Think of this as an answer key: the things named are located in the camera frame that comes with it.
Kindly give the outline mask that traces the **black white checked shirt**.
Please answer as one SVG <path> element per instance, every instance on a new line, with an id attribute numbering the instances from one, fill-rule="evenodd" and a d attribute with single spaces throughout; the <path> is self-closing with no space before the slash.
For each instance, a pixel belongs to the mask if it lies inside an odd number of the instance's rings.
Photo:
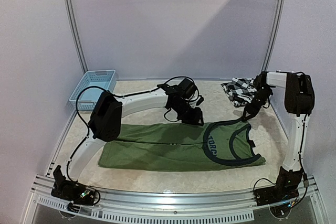
<path id="1" fill-rule="evenodd" d="M 253 78 L 232 78 L 231 82 L 222 83 L 220 86 L 236 108 L 251 103 L 257 93 Z"/>

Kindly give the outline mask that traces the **green garment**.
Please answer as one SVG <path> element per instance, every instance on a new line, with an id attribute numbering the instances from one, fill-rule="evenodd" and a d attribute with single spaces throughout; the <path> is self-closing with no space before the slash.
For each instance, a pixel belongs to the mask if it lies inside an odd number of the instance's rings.
<path id="1" fill-rule="evenodd" d="M 208 122 L 123 124 L 107 143 L 98 166 L 153 172 L 206 172 L 264 165 L 249 138 L 251 125 L 240 119 Z"/>

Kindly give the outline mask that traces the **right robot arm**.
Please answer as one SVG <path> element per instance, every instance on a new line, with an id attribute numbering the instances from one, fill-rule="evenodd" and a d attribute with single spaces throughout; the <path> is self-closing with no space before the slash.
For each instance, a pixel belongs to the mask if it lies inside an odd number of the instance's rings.
<path id="1" fill-rule="evenodd" d="M 304 174 L 302 164 L 304 145 L 310 115 L 314 108 L 315 95 L 309 75 L 300 72 L 261 72 L 254 79 L 257 90 L 251 103 L 243 110 L 243 121 L 254 118 L 261 107 L 273 95 L 273 88 L 285 90 L 284 106 L 291 117 L 291 129 L 285 159 L 279 170 L 276 185 L 271 190 L 271 196 L 276 201 L 284 200 L 297 189 Z"/>

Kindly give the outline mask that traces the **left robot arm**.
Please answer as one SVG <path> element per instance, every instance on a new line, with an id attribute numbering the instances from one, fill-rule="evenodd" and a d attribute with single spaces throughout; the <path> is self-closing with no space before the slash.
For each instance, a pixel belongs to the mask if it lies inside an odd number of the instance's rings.
<path id="1" fill-rule="evenodd" d="M 65 166 L 54 168 L 54 180 L 60 182 L 57 190 L 67 200 L 78 195 L 76 183 L 83 169 L 107 143 L 117 139 L 122 118 L 141 111 L 165 108 L 176 112 L 176 119 L 183 124 L 203 125 L 203 112 L 199 105 L 204 98 L 194 80 L 182 76 L 181 82 L 158 84 L 155 88 L 128 94 L 113 94 L 102 90 L 85 123 L 87 134 L 71 153 Z"/>

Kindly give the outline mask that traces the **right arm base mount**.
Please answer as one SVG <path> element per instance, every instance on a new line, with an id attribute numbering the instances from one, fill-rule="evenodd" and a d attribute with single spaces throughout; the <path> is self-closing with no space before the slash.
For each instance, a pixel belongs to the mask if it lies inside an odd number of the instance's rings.
<path id="1" fill-rule="evenodd" d="M 271 186 L 257 189 L 257 184 L 262 180 L 271 183 Z M 297 189 L 285 189 L 284 191 L 281 191 L 277 188 L 276 184 L 269 179 L 260 178 L 254 183 L 253 195 L 255 196 L 257 206 L 271 205 L 285 201 L 288 202 L 288 208 L 293 208 L 302 202 L 308 192 L 309 181 L 307 179 L 303 181 L 303 186 L 305 191 L 300 198 Z"/>

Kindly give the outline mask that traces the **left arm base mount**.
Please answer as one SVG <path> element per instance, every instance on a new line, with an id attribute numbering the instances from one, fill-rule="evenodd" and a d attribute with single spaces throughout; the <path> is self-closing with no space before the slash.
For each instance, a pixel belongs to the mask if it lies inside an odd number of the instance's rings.
<path id="1" fill-rule="evenodd" d="M 53 171 L 54 185 L 51 196 L 68 201 L 66 209 L 78 213 L 81 206 L 95 206 L 101 200 L 98 190 L 67 179 L 58 165 Z"/>

